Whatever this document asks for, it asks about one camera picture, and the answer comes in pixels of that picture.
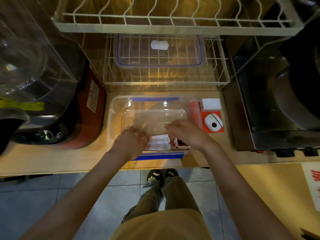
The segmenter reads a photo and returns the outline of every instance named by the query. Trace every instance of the black shoe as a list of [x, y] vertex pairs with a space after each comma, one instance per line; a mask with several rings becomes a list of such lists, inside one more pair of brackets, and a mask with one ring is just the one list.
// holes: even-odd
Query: black shoe
[[153, 186], [154, 180], [159, 181], [160, 187], [162, 187], [164, 181], [163, 181], [162, 173], [158, 169], [150, 170], [146, 178], [146, 185], [144, 187]]
[[166, 174], [165, 174], [165, 177], [176, 177], [176, 176], [179, 176], [178, 172], [173, 169], [173, 168], [170, 168], [167, 170]]

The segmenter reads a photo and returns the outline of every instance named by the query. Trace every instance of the pants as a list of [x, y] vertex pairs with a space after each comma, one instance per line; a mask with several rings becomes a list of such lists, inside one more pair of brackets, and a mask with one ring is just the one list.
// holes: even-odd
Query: pants
[[163, 196], [166, 197], [166, 210], [194, 209], [200, 213], [190, 190], [181, 177], [167, 177], [162, 188], [160, 188], [159, 181], [153, 180], [150, 187], [140, 197], [138, 204], [124, 216], [122, 223], [137, 216], [157, 212]]

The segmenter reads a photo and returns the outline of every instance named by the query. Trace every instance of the transparent storage box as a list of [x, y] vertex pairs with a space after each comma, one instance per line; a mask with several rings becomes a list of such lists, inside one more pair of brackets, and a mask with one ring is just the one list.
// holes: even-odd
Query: transparent storage box
[[[190, 96], [116, 96], [110, 103], [107, 125], [107, 147], [130, 126], [148, 136], [167, 134], [165, 124], [177, 119], [189, 119], [202, 129], [198, 101]], [[193, 150], [174, 149], [144, 151], [143, 154], [187, 153]]]
[[114, 62], [122, 69], [196, 68], [203, 56], [203, 40], [197, 35], [118, 34], [114, 38]]

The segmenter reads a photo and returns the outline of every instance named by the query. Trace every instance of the white box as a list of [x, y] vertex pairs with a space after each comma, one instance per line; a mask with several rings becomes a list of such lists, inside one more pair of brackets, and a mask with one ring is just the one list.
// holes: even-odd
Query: white box
[[203, 98], [200, 102], [201, 112], [215, 112], [221, 110], [219, 98]]

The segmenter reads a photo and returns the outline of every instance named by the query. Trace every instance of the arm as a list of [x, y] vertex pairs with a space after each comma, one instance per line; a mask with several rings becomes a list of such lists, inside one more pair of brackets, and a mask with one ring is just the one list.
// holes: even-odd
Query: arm
[[148, 141], [137, 129], [125, 130], [97, 165], [20, 239], [72, 239], [109, 181], [143, 152]]
[[177, 137], [203, 153], [242, 239], [293, 240], [215, 140], [187, 120], [165, 127], [171, 138]]

